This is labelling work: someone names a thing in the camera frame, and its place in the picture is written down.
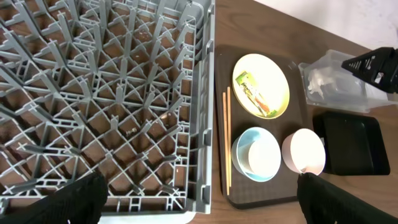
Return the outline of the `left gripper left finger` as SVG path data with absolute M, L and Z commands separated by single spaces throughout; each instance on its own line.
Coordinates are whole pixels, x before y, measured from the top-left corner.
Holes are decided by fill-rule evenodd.
M 91 173 L 32 205 L 1 218 L 2 224 L 97 224 L 108 199 L 102 174 Z

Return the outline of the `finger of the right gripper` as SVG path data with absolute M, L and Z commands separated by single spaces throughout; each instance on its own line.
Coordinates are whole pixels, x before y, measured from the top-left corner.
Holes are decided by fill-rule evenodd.
M 341 67 L 386 93 L 397 93 L 397 49 L 380 47 L 342 62 Z

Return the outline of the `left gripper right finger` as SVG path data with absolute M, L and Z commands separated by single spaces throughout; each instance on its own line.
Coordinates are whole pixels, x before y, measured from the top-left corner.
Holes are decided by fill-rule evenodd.
M 397 218 L 373 207 L 313 173 L 298 176 L 297 198 L 308 224 L 397 224 Z

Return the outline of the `white napkin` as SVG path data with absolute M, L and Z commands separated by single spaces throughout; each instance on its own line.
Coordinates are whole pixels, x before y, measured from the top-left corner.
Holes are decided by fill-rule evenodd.
M 310 94 L 317 92 L 323 98 L 321 87 L 334 82 L 334 79 L 329 76 L 329 71 L 330 70 L 328 68 L 314 69 L 310 71 L 308 75 L 309 84 L 307 87 Z

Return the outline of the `small white cup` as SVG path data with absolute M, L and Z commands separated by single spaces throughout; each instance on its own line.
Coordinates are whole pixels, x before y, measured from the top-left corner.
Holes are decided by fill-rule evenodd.
M 254 141 L 248 151 L 248 171 L 261 177 L 276 175 L 281 162 L 280 148 L 275 139 Z

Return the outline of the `light blue bowl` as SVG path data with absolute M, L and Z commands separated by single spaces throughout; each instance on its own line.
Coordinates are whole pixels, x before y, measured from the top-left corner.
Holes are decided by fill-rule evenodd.
M 255 182 L 267 182 L 271 177 L 261 177 L 248 171 L 248 151 L 251 144 L 259 139 L 275 139 L 276 138 L 266 129 L 260 127 L 252 127 L 245 130 L 233 143 L 231 157 L 234 167 L 239 173 Z

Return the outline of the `green snack wrapper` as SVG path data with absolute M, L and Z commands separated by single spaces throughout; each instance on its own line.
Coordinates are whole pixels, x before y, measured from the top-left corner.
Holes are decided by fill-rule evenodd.
M 243 71 L 236 77 L 235 81 L 264 117 L 271 118 L 276 115 L 277 111 L 269 108 L 264 97 L 257 89 L 257 83 L 251 73 Z

